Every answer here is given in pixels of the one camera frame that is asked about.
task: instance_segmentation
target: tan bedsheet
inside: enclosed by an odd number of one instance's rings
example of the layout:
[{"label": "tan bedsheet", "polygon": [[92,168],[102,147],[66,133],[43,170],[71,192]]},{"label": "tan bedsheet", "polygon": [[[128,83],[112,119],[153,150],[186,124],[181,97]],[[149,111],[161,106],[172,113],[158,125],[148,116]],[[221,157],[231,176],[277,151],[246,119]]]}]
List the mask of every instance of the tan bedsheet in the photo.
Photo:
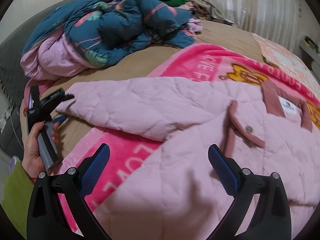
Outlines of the tan bedsheet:
[{"label": "tan bedsheet", "polygon": [[[197,35],[197,42],[223,46],[249,58],[263,62],[260,47],[249,32],[209,21],[202,21],[202,24],[204,30],[201,34]],[[180,49],[171,47],[152,46],[125,57],[117,65],[108,69],[98,71],[89,69],[74,77],[61,78],[42,95],[42,98],[61,87],[67,90],[75,82],[126,80],[135,77],[145,77],[179,50]],[[27,130],[23,108],[24,105],[22,103],[20,108],[20,121],[22,140],[23,143],[25,143]],[[56,112],[52,112],[51,115],[53,118],[58,116]],[[92,125],[78,118],[68,118],[59,128],[60,143],[58,145],[58,152],[61,154],[61,158],[67,156],[78,141],[89,132],[92,127]]]}]

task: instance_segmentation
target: metal screw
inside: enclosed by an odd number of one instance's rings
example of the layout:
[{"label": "metal screw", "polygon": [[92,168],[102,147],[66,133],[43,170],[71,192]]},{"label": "metal screw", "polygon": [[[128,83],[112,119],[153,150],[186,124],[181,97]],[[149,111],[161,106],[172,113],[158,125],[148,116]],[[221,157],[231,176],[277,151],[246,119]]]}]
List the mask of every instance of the metal screw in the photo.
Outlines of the metal screw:
[{"label": "metal screw", "polygon": [[76,169],[75,168],[70,168],[68,170],[68,174],[72,175],[72,174],[75,174],[76,173]]},{"label": "metal screw", "polygon": [[272,176],[275,178],[275,179],[279,179],[280,178],[280,175],[276,172],[272,173]]},{"label": "metal screw", "polygon": [[39,173],[39,178],[42,179],[42,178],[44,178],[44,177],[45,177],[45,173],[44,173],[44,172],[40,172],[40,173]]},{"label": "metal screw", "polygon": [[245,130],[246,130],[248,133],[252,133],[252,132],[253,132],[253,128],[252,128],[251,126],[249,126],[249,125],[245,128]]},{"label": "metal screw", "polygon": [[244,175],[249,175],[249,174],[251,173],[251,171],[250,171],[249,169],[247,169],[247,168],[244,168],[244,169],[242,170],[242,173],[243,173]]}]

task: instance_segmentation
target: gray handle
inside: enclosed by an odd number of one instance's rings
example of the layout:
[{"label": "gray handle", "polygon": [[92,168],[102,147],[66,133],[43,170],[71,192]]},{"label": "gray handle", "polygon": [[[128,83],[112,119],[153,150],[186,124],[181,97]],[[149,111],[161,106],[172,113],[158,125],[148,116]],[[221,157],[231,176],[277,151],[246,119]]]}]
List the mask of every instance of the gray handle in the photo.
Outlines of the gray handle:
[{"label": "gray handle", "polygon": [[[53,121],[46,121],[44,127],[38,134],[39,153],[46,171],[58,162],[58,151],[55,143],[52,141],[52,131]],[[48,138],[44,138],[41,134],[44,132],[48,135]]]}]

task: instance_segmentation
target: handheld controller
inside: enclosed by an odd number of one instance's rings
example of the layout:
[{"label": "handheld controller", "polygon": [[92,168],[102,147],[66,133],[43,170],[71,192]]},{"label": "handheld controller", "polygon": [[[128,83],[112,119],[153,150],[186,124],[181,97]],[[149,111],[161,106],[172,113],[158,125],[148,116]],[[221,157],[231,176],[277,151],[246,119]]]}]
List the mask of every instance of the handheld controller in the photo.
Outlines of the handheld controller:
[{"label": "handheld controller", "polygon": [[51,112],[62,102],[74,98],[74,95],[65,95],[63,89],[59,89],[42,100],[39,99],[39,87],[32,86],[30,89],[29,105],[27,111],[27,133],[31,131],[37,122],[44,122],[44,127],[38,134],[40,157],[46,171],[58,162],[58,151],[52,141],[53,121]]}]

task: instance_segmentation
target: pink quilted jacket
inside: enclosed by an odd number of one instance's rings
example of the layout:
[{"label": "pink quilted jacket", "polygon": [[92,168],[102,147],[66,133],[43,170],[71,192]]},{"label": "pink quilted jacket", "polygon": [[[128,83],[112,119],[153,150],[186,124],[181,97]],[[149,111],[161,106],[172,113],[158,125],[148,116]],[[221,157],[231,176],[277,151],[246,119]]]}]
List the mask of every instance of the pink quilted jacket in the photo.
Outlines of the pink quilted jacket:
[{"label": "pink quilted jacket", "polygon": [[[211,144],[241,168],[280,174],[292,237],[320,201],[320,131],[307,104],[270,80],[257,87],[135,78],[75,83],[67,92],[75,99],[61,103],[59,112],[164,142],[95,210],[114,240],[206,239],[233,201],[208,161]],[[257,201],[255,196],[240,231]]]}]

